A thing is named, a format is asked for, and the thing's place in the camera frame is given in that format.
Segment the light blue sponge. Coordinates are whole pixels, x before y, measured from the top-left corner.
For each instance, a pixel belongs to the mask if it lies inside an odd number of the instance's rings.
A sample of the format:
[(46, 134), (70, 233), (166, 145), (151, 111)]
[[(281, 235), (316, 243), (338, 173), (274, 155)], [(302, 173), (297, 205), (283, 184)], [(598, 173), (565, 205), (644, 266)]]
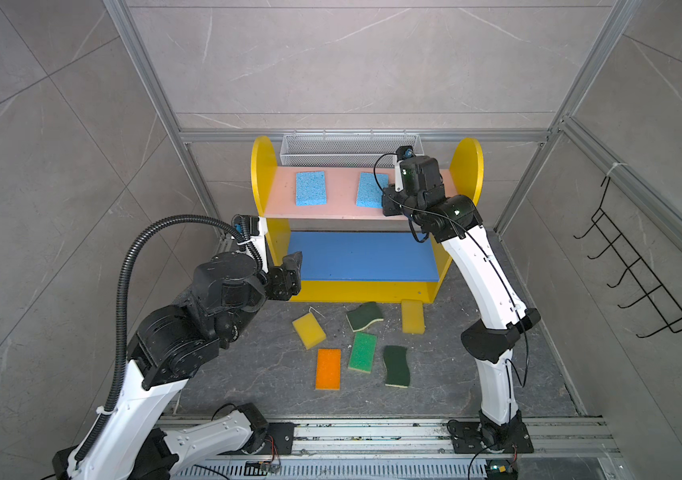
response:
[(295, 204), (299, 207), (327, 204), (324, 171), (299, 172), (296, 174)]

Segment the yellow rectangular sponge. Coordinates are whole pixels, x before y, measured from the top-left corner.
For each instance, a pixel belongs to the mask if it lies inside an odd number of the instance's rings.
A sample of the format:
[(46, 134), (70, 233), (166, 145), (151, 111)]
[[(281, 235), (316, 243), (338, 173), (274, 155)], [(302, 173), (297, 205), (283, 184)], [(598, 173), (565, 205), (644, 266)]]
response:
[(424, 306), (419, 300), (403, 300), (401, 302), (402, 332), (422, 335), (425, 333)]

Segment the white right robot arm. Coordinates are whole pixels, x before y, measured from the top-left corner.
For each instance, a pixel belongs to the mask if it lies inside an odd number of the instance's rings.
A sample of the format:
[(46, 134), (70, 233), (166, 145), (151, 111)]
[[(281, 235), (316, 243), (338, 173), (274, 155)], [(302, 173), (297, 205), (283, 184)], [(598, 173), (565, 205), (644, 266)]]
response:
[(472, 200), (464, 195), (446, 197), (420, 191), (407, 196), (390, 186), (382, 191), (386, 216), (405, 216), (431, 236), (457, 265), (478, 306), (480, 319), (461, 334), (474, 358), (481, 388), (479, 425), (474, 438), (481, 449), (521, 450), (526, 430), (513, 386), (513, 348), (541, 319), (514, 291), (492, 251), (487, 231)]

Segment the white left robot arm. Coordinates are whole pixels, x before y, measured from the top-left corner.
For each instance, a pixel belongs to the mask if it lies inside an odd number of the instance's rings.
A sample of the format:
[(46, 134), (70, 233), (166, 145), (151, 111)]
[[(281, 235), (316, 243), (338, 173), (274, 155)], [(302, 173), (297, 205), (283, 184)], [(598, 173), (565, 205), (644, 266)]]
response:
[(262, 270), (245, 252), (225, 252), (199, 265), (177, 299), (139, 325), (124, 355), (125, 376), (108, 422), (91, 448), (79, 444), (52, 460), (57, 479), (168, 479), (221, 453), (259, 453), (269, 424), (251, 403), (206, 424), (175, 431), (156, 422), (206, 363), (235, 342), (268, 300), (301, 289), (301, 253)]

